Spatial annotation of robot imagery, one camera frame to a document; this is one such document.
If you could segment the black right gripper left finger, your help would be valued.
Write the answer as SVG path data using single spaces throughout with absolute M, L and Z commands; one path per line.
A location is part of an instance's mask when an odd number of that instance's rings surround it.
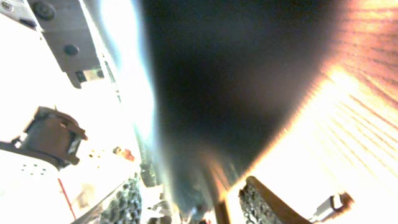
M 138 174 L 130 176 L 72 224 L 140 224 L 140 182 Z

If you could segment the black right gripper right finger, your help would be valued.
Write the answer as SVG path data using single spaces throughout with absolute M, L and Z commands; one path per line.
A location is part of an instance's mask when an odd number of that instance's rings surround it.
M 239 190 L 239 204 L 246 223 L 312 224 L 299 215 L 254 176 Z

